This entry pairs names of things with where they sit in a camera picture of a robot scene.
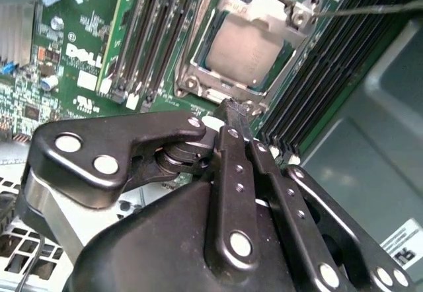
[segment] cable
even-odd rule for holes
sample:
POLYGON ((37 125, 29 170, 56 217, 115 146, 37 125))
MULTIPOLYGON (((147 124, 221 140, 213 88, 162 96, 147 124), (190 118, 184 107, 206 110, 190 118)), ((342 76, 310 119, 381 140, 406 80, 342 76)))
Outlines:
POLYGON ((24 285, 26 283, 26 280, 28 280, 29 275, 31 274, 32 269, 34 269, 35 264, 37 263, 38 259, 41 257, 42 250, 44 248, 44 244, 46 243, 46 239, 44 236, 40 235, 40 243, 38 244, 38 249, 35 253, 35 256, 31 260, 31 263, 27 267, 24 276, 22 277, 21 281, 19 282, 17 288, 15 289, 15 292, 22 292, 24 289, 24 285))
POLYGON ((345 17, 353 15, 386 15, 389 13, 403 13, 407 11, 423 10, 423 0, 414 0, 402 5, 379 5, 337 11, 327 11, 325 13, 315 13, 312 17, 345 17))

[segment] heatsink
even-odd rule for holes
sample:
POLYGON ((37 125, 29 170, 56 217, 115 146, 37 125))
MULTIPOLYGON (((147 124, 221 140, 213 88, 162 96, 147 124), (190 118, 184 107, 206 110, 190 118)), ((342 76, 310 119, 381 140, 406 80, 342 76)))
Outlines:
POLYGON ((30 63, 34 5, 0 4, 0 58, 3 63, 30 63))

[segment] bolt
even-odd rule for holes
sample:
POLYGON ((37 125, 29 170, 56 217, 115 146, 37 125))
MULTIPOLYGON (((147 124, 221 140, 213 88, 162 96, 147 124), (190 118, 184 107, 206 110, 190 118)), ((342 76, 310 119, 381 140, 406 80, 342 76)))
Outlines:
POLYGON ((257 147, 258 147, 258 150, 260 150, 260 151, 262 151, 262 152, 266 152, 267 150, 266 150, 266 147, 260 142, 260 143, 257 143, 257 147))
POLYGON ((118 161, 108 155, 97 157, 93 164, 96 170, 103 174, 115 174, 119 169, 118 161))
POLYGON ((293 171, 299 178, 304 178, 304 173, 302 173, 299 169, 295 168, 293 171))
POLYGON ((229 134, 234 137, 234 138, 238 138, 238 132, 235 129, 229 129, 227 132, 229 132, 229 134))
POLYGON ((199 128, 201 127, 200 121, 195 118, 195 117, 191 117, 190 119, 188 119, 188 122, 193 125, 195 128, 199 128))
POLYGON ((296 12, 292 16, 292 21, 294 25, 301 26, 304 22, 304 12, 302 10, 296 12))
POLYGON ((76 152, 80 150, 82 144, 74 135, 61 135, 55 141, 56 147, 63 152, 76 152))
POLYGON ((60 31, 65 27, 65 23, 63 22, 62 18, 54 16, 50 21, 50 26, 53 30, 60 31))
POLYGON ((321 264, 319 267, 319 270, 320 270, 320 274, 322 275, 322 278, 324 279, 327 285, 333 288, 336 288, 339 286, 339 278, 335 270, 333 270, 330 265, 321 264))
POLYGON ((244 172, 244 168, 241 165, 237 165, 236 171, 238 173, 243 173, 244 172))
POLYGON ((386 272, 385 269, 378 267, 378 268, 376 268, 376 272, 377 272, 377 275, 379 276, 380 280, 385 285, 388 285, 390 287, 390 286, 392 286, 392 284, 394 284, 391 276, 386 272))
POLYGON ((395 269, 394 276, 395 276, 395 279, 397 279, 397 281, 399 282, 399 284, 404 285, 405 287, 408 287, 408 281, 404 273, 402 273, 398 269, 395 269))
POLYGON ((244 192, 244 186, 241 183, 238 183, 235 189, 237 190, 238 193, 244 192))
POLYGON ((235 231, 229 237, 231 247, 241 257, 247 257, 250 255, 252 247, 250 240, 238 231, 235 231))
POLYGON ((304 212, 303 212, 303 211, 298 211, 298 212, 297 212, 297 215, 298 215, 298 217, 299 217, 299 218, 301 218, 301 219, 305 219, 305 214, 304 214, 304 212))
POLYGON ((193 77, 189 77, 187 78, 187 80, 185 81, 185 85, 189 88, 189 89, 195 89, 197 87, 197 82, 193 77))

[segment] blue connector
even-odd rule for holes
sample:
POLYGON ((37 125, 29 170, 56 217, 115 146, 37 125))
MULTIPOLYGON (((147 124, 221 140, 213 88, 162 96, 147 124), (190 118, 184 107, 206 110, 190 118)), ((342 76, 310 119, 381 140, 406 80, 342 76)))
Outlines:
POLYGON ((1 74, 10 74, 15 70, 15 64, 13 62, 10 62, 6 65, 4 65, 2 68, 0 68, 1 74))

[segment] metal socket frame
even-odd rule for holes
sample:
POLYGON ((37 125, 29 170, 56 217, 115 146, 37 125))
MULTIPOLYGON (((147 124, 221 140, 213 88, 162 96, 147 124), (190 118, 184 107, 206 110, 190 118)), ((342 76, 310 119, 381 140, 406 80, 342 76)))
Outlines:
MULTIPOLYGON (((280 1, 293 4, 292 16, 291 18, 286 16, 285 21, 281 22, 284 27, 282 31, 279 31, 279 34, 284 41, 291 44, 294 51, 289 61, 284 65, 278 76, 264 92, 254 91, 245 84, 224 77, 219 73, 208 71, 195 62, 195 57, 199 53, 204 40, 207 38, 208 30, 215 14, 218 11, 229 11, 230 13, 242 16, 240 14, 240 9, 246 9, 248 7, 248 4, 241 0, 220 0, 217 9, 211 12, 207 26, 201 35, 193 56, 190 57, 189 62, 186 62, 183 66, 183 76, 181 78, 179 77, 179 71, 183 55, 176 65, 174 80, 175 96, 183 97, 188 93, 192 93, 215 102, 216 104, 220 104, 226 98, 235 98, 247 105, 250 116, 257 116, 267 111, 274 95, 286 79, 288 73, 295 67, 299 58, 302 56, 316 26, 316 20, 312 17, 312 14, 314 12, 319 12, 323 4, 323 0, 305 0, 302 3, 296 0, 280 1)), ((210 7, 210 3, 211 0, 202 0, 196 22, 194 23, 192 39, 189 40, 190 48, 197 38, 197 33, 210 7)))

